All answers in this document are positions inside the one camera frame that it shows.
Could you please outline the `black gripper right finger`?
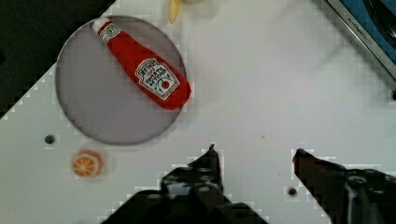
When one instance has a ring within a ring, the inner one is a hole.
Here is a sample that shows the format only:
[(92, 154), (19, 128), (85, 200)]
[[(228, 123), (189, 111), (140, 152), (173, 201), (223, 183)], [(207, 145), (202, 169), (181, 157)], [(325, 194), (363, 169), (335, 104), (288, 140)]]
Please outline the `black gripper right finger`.
[(292, 159), (294, 173), (332, 224), (396, 224), (396, 182), (375, 169), (347, 169), (302, 148)]

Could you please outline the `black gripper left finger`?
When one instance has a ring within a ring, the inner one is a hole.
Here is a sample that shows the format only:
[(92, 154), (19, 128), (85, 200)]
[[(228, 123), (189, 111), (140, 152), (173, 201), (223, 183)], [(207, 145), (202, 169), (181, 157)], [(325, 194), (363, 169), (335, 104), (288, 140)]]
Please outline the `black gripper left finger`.
[(214, 146), (164, 176), (158, 190), (141, 190), (102, 224), (268, 224), (245, 203), (223, 193)]

